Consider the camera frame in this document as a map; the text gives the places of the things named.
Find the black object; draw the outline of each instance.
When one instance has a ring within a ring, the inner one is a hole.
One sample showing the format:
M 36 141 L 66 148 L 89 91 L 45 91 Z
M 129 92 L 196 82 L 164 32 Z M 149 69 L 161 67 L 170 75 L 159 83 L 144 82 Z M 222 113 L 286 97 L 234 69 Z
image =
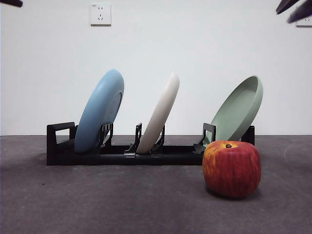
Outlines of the black object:
M 12 6 L 22 7 L 23 2 L 20 0 L 0 0 L 1 3 L 9 4 Z
M 296 4 L 300 0 L 282 0 L 276 9 L 276 13 L 279 15 L 291 8 L 294 4 Z
M 282 0 L 276 9 L 276 13 L 279 15 L 292 7 L 299 0 Z M 305 1 L 299 6 L 287 19 L 288 23 L 295 22 L 297 20 L 304 19 L 312 15 L 312 0 Z
M 203 141 L 206 132 L 212 134 L 215 141 L 216 126 L 203 124 L 203 136 L 199 143 L 187 146 L 164 145 L 165 127 L 159 141 L 148 154 L 136 154 L 142 136 L 142 123 L 136 126 L 134 143 L 130 145 L 112 145 L 114 126 L 102 125 L 98 134 L 97 146 L 86 153 L 74 151 L 77 127 L 74 122 L 47 125 L 47 165 L 201 165 L 205 147 Z M 56 131 L 69 129 L 69 140 L 57 143 Z M 109 132 L 104 142 L 105 133 Z M 254 127 L 250 126 L 242 141 L 254 144 Z
M 292 23 L 312 15 L 312 0 L 307 0 L 289 16 L 287 22 Z

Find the floor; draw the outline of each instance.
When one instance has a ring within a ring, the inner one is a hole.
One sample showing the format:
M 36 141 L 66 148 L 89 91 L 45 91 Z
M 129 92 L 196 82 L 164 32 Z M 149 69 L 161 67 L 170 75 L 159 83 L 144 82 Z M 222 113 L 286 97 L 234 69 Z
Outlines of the floor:
M 312 233 L 312 136 L 257 136 L 262 179 L 241 200 L 207 190 L 201 166 L 47 167 L 45 136 L 0 140 L 1 234 Z

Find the green plate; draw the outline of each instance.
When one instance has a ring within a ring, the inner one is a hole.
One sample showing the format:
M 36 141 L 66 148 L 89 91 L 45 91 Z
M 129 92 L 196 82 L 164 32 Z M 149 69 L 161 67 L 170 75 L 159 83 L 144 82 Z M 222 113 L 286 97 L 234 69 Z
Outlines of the green plate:
M 222 104 L 212 125 L 216 126 L 216 140 L 238 141 L 248 130 L 261 105 L 263 87 L 256 76 L 244 80 Z M 204 145 L 211 142 L 207 133 Z

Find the wall socket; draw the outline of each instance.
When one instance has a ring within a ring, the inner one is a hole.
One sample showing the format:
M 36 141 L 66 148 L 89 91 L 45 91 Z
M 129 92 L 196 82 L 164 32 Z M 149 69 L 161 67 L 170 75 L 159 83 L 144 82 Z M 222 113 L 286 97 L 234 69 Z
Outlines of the wall socket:
M 90 25 L 105 26 L 112 25 L 112 14 L 110 4 L 91 4 L 90 5 Z

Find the red apple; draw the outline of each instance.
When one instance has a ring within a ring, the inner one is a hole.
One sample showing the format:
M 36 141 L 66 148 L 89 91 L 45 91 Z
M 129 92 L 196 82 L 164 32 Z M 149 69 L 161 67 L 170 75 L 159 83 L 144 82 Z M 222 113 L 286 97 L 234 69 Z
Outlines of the red apple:
M 203 157 L 207 185 L 216 193 L 242 198 L 251 194 L 261 179 L 260 156 L 256 147 L 241 141 L 210 143 Z

